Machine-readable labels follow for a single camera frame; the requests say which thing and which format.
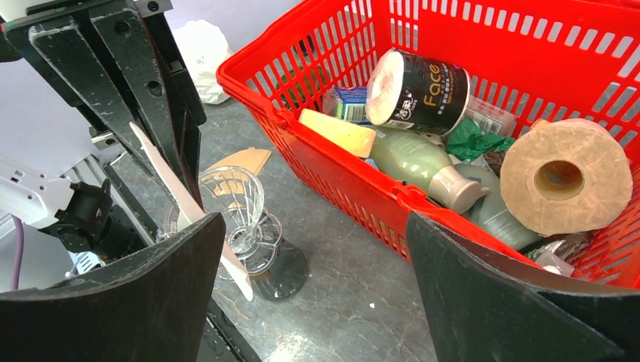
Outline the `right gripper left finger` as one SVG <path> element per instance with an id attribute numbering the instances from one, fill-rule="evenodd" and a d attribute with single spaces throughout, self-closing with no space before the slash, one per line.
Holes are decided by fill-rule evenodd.
<path id="1" fill-rule="evenodd" d="M 225 222 L 173 237 L 43 290 L 1 295 L 3 361 L 194 361 Z"/>

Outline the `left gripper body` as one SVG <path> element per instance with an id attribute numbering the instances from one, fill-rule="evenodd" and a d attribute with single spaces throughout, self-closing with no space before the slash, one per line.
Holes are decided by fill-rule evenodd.
<path id="1" fill-rule="evenodd" d="M 160 8 L 145 1 L 52 1 L 33 5 L 25 17 L 1 21 L 1 61 L 25 59 L 49 85 L 91 125 L 114 125 L 92 109 L 87 98 L 62 76 L 77 72 L 94 80 L 86 89 L 131 114 L 148 120 L 144 111 L 164 106 L 166 121 L 186 116 L 206 121 L 173 32 Z M 89 76 L 94 69 L 95 76 Z"/>

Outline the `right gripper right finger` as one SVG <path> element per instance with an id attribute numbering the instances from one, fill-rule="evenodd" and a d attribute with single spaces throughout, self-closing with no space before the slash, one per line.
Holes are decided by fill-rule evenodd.
<path id="1" fill-rule="evenodd" d="M 420 213 L 406 240 L 440 361 L 637 361 L 639 292 L 555 275 Z"/>

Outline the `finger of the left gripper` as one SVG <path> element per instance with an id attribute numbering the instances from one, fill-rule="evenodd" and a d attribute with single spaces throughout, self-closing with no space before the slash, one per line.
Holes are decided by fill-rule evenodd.
<path id="1" fill-rule="evenodd" d="M 118 90 L 141 130 L 198 204 L 203 106 L 162 14 L 98 7 L 91 25 L 113 59 Z"/>
<path id="2" fill-rule="evenodd" d="M 115 80 L 114 61 L 90 23 L 49 22 L 29 28 L 29 43 L 72 92 L 131 153 L 132 158 L 161 184 L 159 175 L 140 148 L 129 126 L 133 122 Z"/>

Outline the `white paper coffee filter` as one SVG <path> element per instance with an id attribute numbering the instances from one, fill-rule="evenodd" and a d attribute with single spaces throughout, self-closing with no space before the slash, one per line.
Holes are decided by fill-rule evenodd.
<path id="1" fill-rule="evenodd" d="M 178 179 L 167 162 L 163 159 L 159 150 L 152 144 L 149 137 L 134 122 L 129 123 L 136 138 L 140 141 L 141 149 L 150 160 L 153 169 L 159 175 L 162 184 L 168 189 L 171 197 L 176 201 L 179 209 L 179 225 L 177 230 L 182 231 L 187 226 L 206 216 L 202 207 L 187 191 L 186 187 Z M 246 300 L 252 301 L 254 291 L 251 286 L 248 270 L 233 253 L 232 248 L 224 241 L 220 257 L 223 267 L 230 274 Z"/>

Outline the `clear glass dripper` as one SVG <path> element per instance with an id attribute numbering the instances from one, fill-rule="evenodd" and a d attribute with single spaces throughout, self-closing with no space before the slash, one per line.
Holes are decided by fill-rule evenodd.
<path id="1" fill-rule="evenodd" d="M 280 254 L 282 224 L 265 207 L 262 183 L 243 167 L 205 171 L 198 181 L 206 213 L 220 213 L 226 223 L 225 242 L 257 281 L 272 276 Z"/>

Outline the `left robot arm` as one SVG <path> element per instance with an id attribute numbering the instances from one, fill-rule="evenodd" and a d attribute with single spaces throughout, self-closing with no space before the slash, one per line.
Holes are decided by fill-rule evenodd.
<path id="1" fill-rule="evenodd" d="M 121 144 L 155 181 L 160 176 L 134 133 L 139 128 L 195 199 L 207 117 L 165 13 L 170 1 L 6 1 L 1 60 L 28 64 L 95 129 Z M 143 249 L 108 179 L 96 185 L 2 160 L 1 207 L 104 262 Z"/>

